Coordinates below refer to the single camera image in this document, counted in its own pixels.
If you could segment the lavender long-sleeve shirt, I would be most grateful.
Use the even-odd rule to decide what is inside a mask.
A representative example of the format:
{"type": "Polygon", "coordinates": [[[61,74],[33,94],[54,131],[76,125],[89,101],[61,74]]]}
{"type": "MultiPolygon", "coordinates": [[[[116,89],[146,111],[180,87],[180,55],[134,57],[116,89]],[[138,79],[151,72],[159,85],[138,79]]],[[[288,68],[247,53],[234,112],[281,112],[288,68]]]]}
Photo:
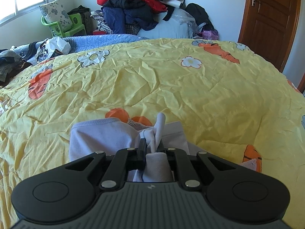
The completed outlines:
{"type": "Polygon", "coordinates": [[[114,155],[124,148],[138,148],[141,139],[146,139],[147,143],[144,158],[146,166],[142,171],[131,171],[128,174],[128,181],[173,181],[166,155],[157,152],[160,143],[166,148],[182,149],[191,156],[201,151],[199,147],[187,141],[181,122],[166,123],[165,115],[159,113],[156,123],[151,127],[132,120],[125,123],[119,118],[90,120],[73,125],[70,134],[69,160],[75,161],[98,151],[114,155]]]}

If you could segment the stack of dark folded clothes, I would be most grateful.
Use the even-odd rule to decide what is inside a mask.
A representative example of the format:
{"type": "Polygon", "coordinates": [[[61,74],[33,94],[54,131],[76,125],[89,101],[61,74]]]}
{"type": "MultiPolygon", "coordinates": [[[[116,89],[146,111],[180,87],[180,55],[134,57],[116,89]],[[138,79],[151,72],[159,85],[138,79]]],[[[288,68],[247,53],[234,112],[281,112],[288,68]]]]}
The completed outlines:
{"type": "Polygon", "coordinates": [[[24,69],[31,66],[31,63],[24,60],[15,51],[1,51],[1,86],[6,86],[8,83],[24,69]]]}

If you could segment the yellow carrot-print quilt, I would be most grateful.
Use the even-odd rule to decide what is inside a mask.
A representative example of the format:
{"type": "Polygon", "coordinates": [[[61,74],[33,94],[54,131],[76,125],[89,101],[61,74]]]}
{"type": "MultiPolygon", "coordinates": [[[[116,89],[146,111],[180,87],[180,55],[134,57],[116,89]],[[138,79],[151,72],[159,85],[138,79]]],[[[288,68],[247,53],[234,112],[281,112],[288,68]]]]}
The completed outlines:
{"type": "Polygon", "coordinates": [[[116,117],[153,125],[162,112],[189,142],[235,163],[256,157],[283,182],[284,221],[304,228],[304,96],[271,63],[230,41],[140,40],[28,67],[1,89],[1,228],[17,221],[22,180],[68,162],[72,126],[116,117]]]}

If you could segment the blue knitted blanket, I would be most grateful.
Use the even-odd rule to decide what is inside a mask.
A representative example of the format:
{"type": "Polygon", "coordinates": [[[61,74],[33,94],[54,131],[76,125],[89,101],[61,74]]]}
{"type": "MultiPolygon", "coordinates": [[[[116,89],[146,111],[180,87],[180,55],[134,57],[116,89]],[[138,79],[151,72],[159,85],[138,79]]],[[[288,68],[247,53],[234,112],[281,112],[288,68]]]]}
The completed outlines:
{"type": "Polygon", "coordinates": [[[71,53],[81,52],[85,50],[95,49],[99,47],[109,46],[119,43],[130,43],[140,40],[146,40],[147,37],[129,34],[113,34],[113,35],[88,35],[63,38],[71,46],[71,53]]]}

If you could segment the black and white crumpled cloth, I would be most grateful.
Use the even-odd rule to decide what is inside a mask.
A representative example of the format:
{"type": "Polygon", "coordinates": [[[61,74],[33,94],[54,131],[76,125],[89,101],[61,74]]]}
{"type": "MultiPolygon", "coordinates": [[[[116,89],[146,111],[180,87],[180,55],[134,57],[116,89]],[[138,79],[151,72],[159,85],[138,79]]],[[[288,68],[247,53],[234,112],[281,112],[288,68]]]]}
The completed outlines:
{"type": "Polygon", "coordinates": [[[53,37],[43,41],[37,49],[35,60],[37,62],[48,60],[60,55],[67,55],[71,51],[71,45],[60,37],[53,37]]]}

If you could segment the grey floral pillow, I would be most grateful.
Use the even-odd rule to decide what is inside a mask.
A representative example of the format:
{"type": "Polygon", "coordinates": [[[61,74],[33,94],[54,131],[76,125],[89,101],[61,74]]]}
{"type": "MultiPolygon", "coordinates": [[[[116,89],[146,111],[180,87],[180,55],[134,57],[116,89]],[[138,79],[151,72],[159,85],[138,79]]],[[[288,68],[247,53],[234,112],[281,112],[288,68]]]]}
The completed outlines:
{"type": "Polygon", "coordinates": [[[47,24],[58,22],[64,32],[72,28],[72,21],[60,0],[39,5],[39,9],[47,24]]]}

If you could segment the brown wooden door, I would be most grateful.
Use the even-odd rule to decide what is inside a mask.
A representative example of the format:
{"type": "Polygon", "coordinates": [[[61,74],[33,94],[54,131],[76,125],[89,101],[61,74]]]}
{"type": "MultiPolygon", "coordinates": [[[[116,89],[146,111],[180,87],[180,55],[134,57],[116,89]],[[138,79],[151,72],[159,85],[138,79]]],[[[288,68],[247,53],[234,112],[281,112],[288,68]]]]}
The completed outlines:
{"type": "Polygon", "coordinates": [[[246,0],[238,42],[284,70],[298,25],[301,0],[246,0]]]}

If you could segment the navy blue jacket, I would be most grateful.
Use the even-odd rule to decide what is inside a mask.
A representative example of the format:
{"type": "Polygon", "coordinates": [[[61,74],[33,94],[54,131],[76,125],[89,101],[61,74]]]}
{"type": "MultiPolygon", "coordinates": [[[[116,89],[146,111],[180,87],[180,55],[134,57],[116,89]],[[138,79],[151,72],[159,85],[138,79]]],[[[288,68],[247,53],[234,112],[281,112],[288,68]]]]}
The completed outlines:
{"type": "Polygon", "coordinates": [[[107,0],[102,5],[106,24],[114,34],[126,34],[126,25],[136,25],[145,31],[154,29],[157,21],[143,0],[107,0]]]}

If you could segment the black bag by wall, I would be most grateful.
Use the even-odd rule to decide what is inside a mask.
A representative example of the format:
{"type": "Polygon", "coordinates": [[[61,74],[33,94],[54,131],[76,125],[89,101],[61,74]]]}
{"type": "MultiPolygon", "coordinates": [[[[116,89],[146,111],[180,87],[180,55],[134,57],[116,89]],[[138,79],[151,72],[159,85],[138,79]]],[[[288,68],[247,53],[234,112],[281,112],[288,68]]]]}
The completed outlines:
{"type": "Polygon", "coordinates": [[[214,31],[214,26],[209,19],[209,16],[205,9],[198,4],[189,3],[185,11],[189,13],[196,21],[198,32],[202,31],[214,31]]]}

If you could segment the window with metal frame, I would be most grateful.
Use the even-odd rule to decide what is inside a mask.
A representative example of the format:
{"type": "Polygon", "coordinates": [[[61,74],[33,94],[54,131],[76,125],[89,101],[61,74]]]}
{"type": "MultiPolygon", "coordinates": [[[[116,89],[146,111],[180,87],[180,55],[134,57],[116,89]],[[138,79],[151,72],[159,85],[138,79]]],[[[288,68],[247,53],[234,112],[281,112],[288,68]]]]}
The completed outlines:
{"type": "Polygon", "coordinates": [[[46,2],[47,0],[1,0],[1,25],[46,2]]]}

